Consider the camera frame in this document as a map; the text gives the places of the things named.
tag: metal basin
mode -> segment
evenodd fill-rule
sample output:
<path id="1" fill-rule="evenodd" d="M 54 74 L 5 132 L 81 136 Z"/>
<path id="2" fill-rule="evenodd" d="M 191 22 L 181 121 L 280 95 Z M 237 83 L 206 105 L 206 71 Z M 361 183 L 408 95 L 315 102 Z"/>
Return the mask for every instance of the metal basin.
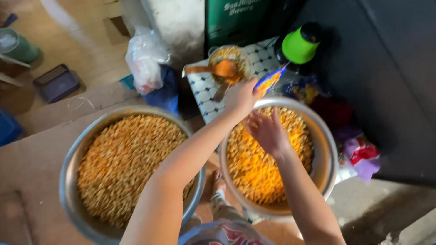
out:
<path id="1" fill-rule="evenodd" d="M 160 116 L 178 125 L 188 136 L 193 134 L 192 130 L 181 118 L 175 117 L 160 108 L 146 105 L 122 107 L 113 112 L 106 113 L 85 129 L 74 142 L 62 165 L 59 182 L 59 199 L 68 218 L 74 223 L 76 228 L 97 244 L 119 244 L 124 229 L 119 229 L 108 223 L 101 222 L 88 214 L 78 193 L 78 167 L 89 145 L 103 129 L 131 115 Z M 206 178 L 205 174 L 206 170 L 205 167 L 203 167 L 195 176 L 195 182 L 189 196 L 183 202 L 182 224 L 189 219 L 198 205 L 201 194 L 203 193 Z"/>
<path id="2" fill-rule="evenodd" d="M 325 122 L 318 116 L 318 114 L 312 111 L 309 107 L 293 99 L 284 97 L 263 98 L 256 103 L 254 108 L 259 109 L 274 105 L 293 110 L 295 113 L 300 115 L 307 124 L 314 146 L 314 159 L 312 161 L 312 171 L 310 173 L 310 177 L 320 190 L 320 193 L 324 196 L 324 199 L 327 199 L 334 186 L 338 163 L 336 144 L 330 130 Z M 283 222 L 292 221 L 292 213 L 286 201 L 276 204 L 259 205 L 247 199 L 237 189 L 232 181 L 232 178 L 230 177 L 227 166 L 226 150 L 229 136 L 230 132 L 221 142 L 219 154 L 220 167 L 228 189 L 239 201 L 239 203 L 248 211 L 256 213 L 265 219 Z"/>

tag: white plastic bag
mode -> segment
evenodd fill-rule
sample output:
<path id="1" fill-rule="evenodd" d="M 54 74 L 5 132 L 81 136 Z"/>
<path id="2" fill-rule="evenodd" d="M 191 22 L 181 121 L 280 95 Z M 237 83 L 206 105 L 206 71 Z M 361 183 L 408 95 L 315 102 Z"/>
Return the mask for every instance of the white plastic bag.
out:
<path id="1" fill-rule="evenodd" d="M 146 95 L 162 88 L 159 63 L 170 61 L 170 54 L 153 30 L 135 26 L 135 36 L 129 41 L 124 59 L 135 78 L 133 85 L 138 93 Z"/>

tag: shirt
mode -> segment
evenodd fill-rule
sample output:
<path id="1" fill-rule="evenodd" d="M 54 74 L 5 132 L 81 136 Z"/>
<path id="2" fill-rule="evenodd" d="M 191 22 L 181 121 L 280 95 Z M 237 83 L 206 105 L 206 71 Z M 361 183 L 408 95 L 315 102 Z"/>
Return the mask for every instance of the shirt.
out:
<path id="1" fill-rule="evenodd" d="M 249 224 L 227 219 L 201 224 L 181 235 L 178 245 L 276 245 Z"/>

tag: dark wall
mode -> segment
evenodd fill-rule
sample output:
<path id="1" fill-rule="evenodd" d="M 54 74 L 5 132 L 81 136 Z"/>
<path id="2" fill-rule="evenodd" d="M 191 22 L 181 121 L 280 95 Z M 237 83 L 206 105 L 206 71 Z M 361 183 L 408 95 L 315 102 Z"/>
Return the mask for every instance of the dark wall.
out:
<path id="1" fill-rule="evenodd" d="M 436 1 L 308 0 L 339 37 L 323 67 L 383 153 L 378 178 L 436 186 Z"/>

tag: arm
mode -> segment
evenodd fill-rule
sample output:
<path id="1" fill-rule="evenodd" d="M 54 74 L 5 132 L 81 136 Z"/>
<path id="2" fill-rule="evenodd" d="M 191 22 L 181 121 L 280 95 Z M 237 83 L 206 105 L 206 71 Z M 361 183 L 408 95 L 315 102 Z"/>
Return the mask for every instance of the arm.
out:
<path id="1" fill-rule="evenodd" d="M 229 89 L 224 111 L 160 164 L 145 185 L 120 244 L 177 244 L 183 188 L 200 171 L 224 136 L 254 107 L 256 79 Z"/>
<path id="2" fill-rule="evenodd" d="M 289 207 L 305 243 L 345 245 L 333 212 L 289 142 L 277 108 L 274 108 L 272 119 L 253 112 L 245 126 L 265 152 L 276 160 Z"/>

